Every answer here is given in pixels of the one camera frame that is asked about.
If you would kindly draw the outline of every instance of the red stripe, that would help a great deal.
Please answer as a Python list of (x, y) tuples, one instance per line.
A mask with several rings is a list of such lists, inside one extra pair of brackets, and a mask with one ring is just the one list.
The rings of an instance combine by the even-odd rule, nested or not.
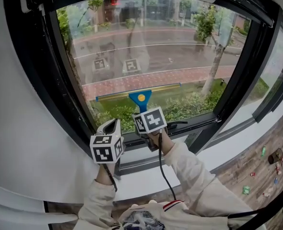
[(171, 205), (171, 204), (173, 204), (174, 202), (183, 202), (183, 201), (181, 201), (181, 200), (174, 200), (174, 201), (171, 201), (170, 203), (168, 203), (167, 205), (164, 205), (163, 206), (163, 209), (165, 209), (167, 206), (169, 206), (169, 205)]

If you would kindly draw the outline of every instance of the sleeve cuff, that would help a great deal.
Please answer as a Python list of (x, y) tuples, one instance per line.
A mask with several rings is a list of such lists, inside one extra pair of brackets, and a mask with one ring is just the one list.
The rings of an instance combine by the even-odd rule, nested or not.
[(175, 143), (173, 148), (164, 156), (165, 164), (170, 166), (172, 163), (177, 162), (181, 154), (188, 151), (188, 147), (184, 142)]

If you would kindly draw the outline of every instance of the sleeve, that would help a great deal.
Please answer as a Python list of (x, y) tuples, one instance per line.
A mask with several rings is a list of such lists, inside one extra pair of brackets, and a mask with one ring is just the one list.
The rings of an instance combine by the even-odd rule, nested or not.
[(215, 217), (251, 211), (241, 199), (223, 186), (190, 152), (185, 143), (176, 143), (164, 156), (182, 186), (189, 209), (200, 216)]
[(79, 211), (74, 230), (102, 230), (112, 226), (115, 223), (111, 217), (115, 194), (113, 185), (103, 185), (94, 180)]

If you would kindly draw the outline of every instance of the road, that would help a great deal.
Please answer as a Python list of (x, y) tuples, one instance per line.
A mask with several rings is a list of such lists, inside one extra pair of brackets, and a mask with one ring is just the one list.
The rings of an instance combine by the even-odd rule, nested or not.
[[(215, 57), (214, 42), (209, 44), (201, 45), (194, 29), (159, 27), (84, 37), (74, 41), (71, 53), (82, 84), (88, 84), (123, 77), (123, 65), (129, 59), (137, 59), (140, 65), (137, 73), (209, 67)], [(235, 66), (242, 46), (236, 41), (227, 47), (220, 66)], [(103, 58), (109, 69), (94, 71), (94, 61)]]

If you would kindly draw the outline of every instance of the white pipe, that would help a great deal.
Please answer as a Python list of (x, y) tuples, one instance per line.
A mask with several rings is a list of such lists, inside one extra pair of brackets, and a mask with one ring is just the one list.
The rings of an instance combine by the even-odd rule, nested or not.
[(77, 219), (77, 215), (74, 214), (66, 215), (63, 213), (37, 213), (0, 205), (0, 220), (14, 223), (46, 225), (50, 223), (73, 221)]

